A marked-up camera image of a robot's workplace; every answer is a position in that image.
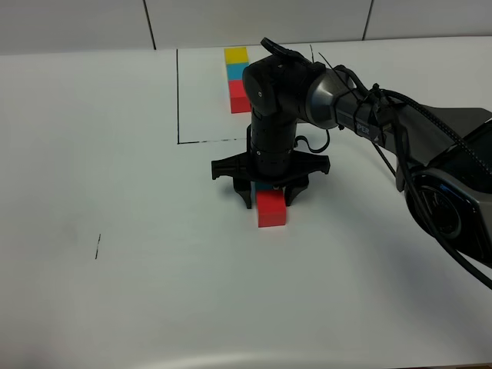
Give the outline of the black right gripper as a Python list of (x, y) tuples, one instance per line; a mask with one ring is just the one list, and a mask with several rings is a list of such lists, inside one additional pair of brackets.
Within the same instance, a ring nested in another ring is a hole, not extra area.
[(242, 198), (247, 209), (252, 209), (251, 184), (263, 183), (284, 188), (287, 207), (308, 188), (309, 175), (328, 174), (331, 163), (325, 155), (315, 155), (293, 149), (284, 154), (265, 151), (247, 151), (211, 163), (211, 176), (232, 179), (234, 191)]

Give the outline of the black grey right arm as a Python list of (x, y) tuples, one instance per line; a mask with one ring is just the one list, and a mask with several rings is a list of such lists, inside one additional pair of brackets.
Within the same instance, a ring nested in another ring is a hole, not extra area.
[(315, 61), (268, 38), (268, 56), (249, 65), (242, 81), (251, 106), (244, 153), (213, 161), (245, 204), (255, 181), (283, 190), (291, 204), (314, 172), (328, 173), (322, 150), (296, 149), (299, 121), (329, 131), (348, 129), (391, 167), (417, 224), (482, 284), (491, 263), (491, 113), (483, 108), (435, 108), (378, 85), (367, 88), (343, 65)]

